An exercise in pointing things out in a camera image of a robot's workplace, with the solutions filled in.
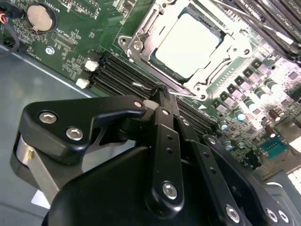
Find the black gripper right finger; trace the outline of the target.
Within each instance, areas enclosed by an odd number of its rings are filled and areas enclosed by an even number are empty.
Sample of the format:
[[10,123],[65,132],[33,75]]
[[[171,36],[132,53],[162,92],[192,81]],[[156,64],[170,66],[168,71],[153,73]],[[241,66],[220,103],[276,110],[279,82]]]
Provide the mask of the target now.
[[212,226],[294,226],[296,221],[257,180],[241,166],[218,139],[199,137],[191,123],[180,116],[176,97],[170,96],[176,116],[181,155],[192,163],[193,192],[204,187],[205,213]]

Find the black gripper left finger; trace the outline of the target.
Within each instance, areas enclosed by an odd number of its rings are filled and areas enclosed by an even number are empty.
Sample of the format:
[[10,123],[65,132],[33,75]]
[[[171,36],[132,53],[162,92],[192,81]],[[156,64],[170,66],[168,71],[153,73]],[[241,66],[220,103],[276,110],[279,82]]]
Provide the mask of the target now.
[[68,182],[131,148],[180,149],[170,96],[156,87],[146,100],[126,95],[29,104],[20,120],[20,162],[51,207]]

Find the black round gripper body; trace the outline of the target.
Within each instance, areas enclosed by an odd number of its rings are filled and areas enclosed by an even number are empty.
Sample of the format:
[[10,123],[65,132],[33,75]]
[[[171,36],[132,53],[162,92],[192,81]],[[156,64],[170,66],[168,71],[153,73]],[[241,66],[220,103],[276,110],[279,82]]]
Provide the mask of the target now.
[[200,170],[178,147],[135,147],[68,182],[50,226],[221,226]]

